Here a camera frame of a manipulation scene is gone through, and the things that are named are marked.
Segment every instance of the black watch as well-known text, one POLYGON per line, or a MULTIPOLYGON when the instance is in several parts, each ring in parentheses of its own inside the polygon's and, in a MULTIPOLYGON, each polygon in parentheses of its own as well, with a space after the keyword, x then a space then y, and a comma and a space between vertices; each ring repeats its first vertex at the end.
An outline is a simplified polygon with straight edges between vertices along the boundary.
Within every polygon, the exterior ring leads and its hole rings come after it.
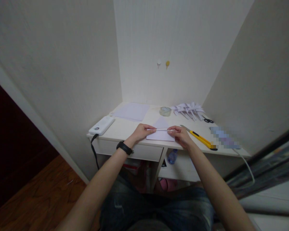
POLYGON ((117 149, 121 148, 123 151, 126 152, 126 154, 130 155, 132 153, 134 153, 133 150, 131 150, 128 146, 125 145, 125 143, 123 143, 124 141, 120 141, 117 145, 117 149))

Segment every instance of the desk drawer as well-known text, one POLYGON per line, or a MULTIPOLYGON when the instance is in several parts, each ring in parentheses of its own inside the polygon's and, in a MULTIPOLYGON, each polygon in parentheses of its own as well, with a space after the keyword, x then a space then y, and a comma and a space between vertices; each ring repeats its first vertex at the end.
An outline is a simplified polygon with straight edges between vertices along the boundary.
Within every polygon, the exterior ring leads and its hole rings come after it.
MULTIPOLYGON (((104 155, 112 155, 117 148, 118 141, 108 141, 101 140, 99 138, 93 141, 93 146, 96 153, 104 155)), ((134 146, 134 153, 132 153, 129 158, 150 160, 150 161, 160 161, 163 148, 153 147, 142 144, 136 144, 134 146)))

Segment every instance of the plastic bottle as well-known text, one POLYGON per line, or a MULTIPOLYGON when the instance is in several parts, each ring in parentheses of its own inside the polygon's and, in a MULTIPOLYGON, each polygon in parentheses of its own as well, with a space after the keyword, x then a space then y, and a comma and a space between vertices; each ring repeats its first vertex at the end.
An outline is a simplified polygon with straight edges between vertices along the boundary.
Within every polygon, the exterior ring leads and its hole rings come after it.
POLYGON ((169 164, 174 164, 174 162, 176 162, 177 157, 178 157, 178 150, 177 149, 173 149, 171 153, 169 153, 169 156, 167 158, 167 161, 169 164))

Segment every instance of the white cable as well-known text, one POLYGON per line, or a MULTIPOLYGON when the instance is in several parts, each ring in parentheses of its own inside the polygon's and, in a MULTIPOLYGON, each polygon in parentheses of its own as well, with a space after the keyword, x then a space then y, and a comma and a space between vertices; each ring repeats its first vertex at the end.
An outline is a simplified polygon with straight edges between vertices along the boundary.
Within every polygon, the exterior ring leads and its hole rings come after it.
POLYGON ((250 169, 250 166, 248 165, 247 161, 244 159, 244 157, 243 157, 239 152, 237 152, 235 149, 232 149, 232 150, 233 150, 234 152, 236 152, 236 153, 244 160, 244 162, 245 162, 248 170, 250 171, 251 178, 252 178, 252 180, 253 180, 249 185, 242 186, 242 187, 239 187, 239 188, 234 188, 234 189, 245 189, 245 188, 249 188, 250 186, 254 185, 255 182, 256 182, 256 181, 255 181, 255 178, 254 178, 254 175, 253 175, 253 173, 252 173, 252 171, 251 171, 251 169, 250 169))

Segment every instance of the tape roll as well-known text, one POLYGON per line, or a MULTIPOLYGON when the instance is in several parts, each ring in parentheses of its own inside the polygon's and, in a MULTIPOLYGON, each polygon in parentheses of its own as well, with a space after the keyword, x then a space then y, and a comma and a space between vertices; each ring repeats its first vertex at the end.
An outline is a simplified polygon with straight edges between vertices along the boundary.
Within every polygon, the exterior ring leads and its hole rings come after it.
POLYGON ((168 117, 168 116, 170 116, 170 113, 171 113, 171 108, 169 108, 169 107, 161 107, 161 109, 160 109, 160 115, 161 116, 168 117))

